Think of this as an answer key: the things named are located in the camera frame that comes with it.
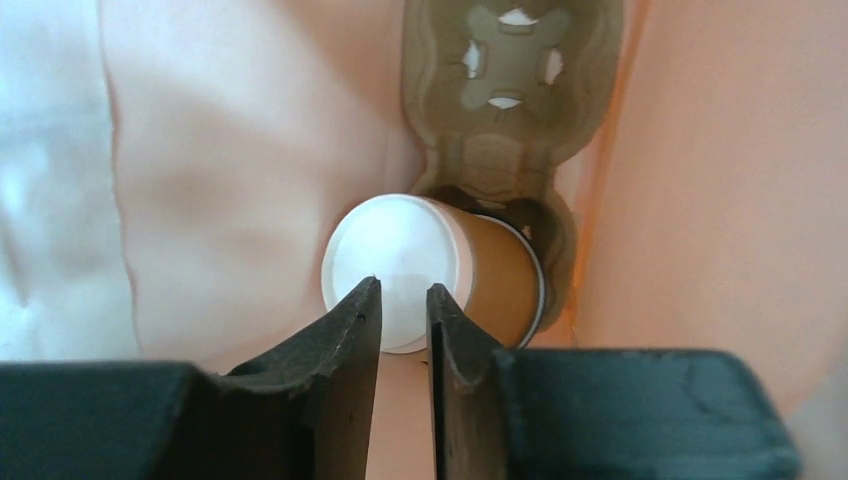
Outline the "orange paper bag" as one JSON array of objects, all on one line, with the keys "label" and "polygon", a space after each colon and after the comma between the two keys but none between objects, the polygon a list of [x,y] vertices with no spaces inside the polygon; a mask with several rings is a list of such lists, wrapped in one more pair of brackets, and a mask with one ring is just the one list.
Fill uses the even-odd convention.
[{"label": "orange paper bag", "polygon": [[[410,187],[400,1],[5,1],[1,356],[224,369],[321,311],[355,203]],[[575,296],[537,347],[718,347],[847,475],[847,5],[628,1],[569,143]]]}]

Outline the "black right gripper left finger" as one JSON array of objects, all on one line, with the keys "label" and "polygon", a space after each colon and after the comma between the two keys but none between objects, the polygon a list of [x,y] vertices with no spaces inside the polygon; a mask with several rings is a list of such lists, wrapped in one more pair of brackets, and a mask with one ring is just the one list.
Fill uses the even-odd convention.
[{"label": "black right gripper left finger", "polygon": [[5,479],[361,479],[381,286],[225,375],[176,361],[5,363]]}]

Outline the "pulp cup carrier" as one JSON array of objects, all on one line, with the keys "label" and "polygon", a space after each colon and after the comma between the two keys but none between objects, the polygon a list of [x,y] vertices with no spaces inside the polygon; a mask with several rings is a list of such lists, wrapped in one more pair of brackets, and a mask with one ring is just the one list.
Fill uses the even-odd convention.
[{"label": "pulp cup carrier", "polygon": [[528,237],[545,279],[540,325],[568,299],[573,214],[554,187],[608,111],[620,1],[409,1],[401,93],[425,161],[413,192]]}]

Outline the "brown paper cup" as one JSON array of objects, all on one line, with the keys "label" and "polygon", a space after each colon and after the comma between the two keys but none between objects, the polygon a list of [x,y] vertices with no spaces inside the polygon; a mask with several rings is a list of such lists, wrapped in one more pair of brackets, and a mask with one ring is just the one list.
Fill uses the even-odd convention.
[{"label": "brown paper cup", "polygon": [[321,265],[325,307],[338,306],[370,276],[382,288],[385,353],[426,348],[426,292],[435,284],[507,346],[527,345],[542,323],[546,284],[527,235],[493,216],[434,199],[381,195],[340,220]]}]

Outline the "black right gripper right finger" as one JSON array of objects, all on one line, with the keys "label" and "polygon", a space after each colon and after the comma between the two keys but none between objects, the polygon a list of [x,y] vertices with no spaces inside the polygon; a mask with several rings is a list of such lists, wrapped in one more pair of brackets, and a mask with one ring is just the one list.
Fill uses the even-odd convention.
[{"label": "black right gripper right finger", "polygon": [[516,349],[427,293],[440,479],[797,479],[758,377],[710,349]]}]

